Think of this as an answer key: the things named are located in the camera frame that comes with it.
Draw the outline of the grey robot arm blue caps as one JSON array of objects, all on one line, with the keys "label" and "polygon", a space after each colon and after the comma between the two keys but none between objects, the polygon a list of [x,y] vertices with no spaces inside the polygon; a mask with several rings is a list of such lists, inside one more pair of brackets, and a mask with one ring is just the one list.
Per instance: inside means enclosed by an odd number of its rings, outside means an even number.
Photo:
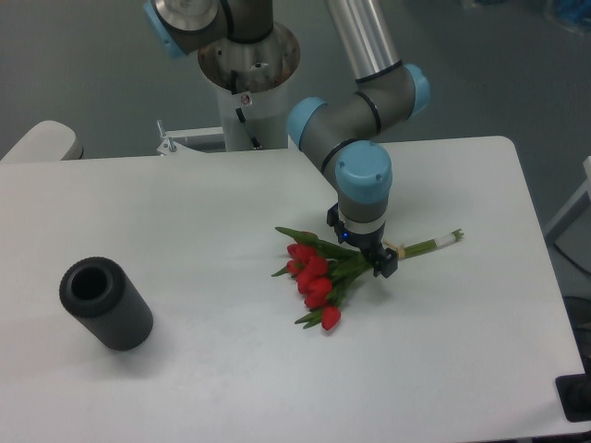
[{"label": "grey robot arm blue caps", "polygon": [[270,1],[148,1],[143,10],[171,57],[198,58],[216,91],[226,149],[296,146],[337,193],[327,223],[338,240],[387,277],[399,259],[382,243],[392,161],[374,137],[420,113],[430,86],[399,57],[379,2],[330,1],[327,8],[357,85],[339,106],[317,97],[288,105],[301,52]]}]

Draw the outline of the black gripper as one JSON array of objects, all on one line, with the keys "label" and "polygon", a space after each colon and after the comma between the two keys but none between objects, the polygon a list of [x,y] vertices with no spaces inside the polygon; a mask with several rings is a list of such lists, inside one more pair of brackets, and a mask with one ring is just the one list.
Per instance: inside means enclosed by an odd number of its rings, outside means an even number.
[{"label": "black gripper", "polygon": [[352,221],[334,205],[327,211],[327,224],[333,228],[339,244],[347,243],[357,248],[371,261],[374,277],[389,278],[398,270],[398,253],[382,244],[384,214],[374,221]]}]

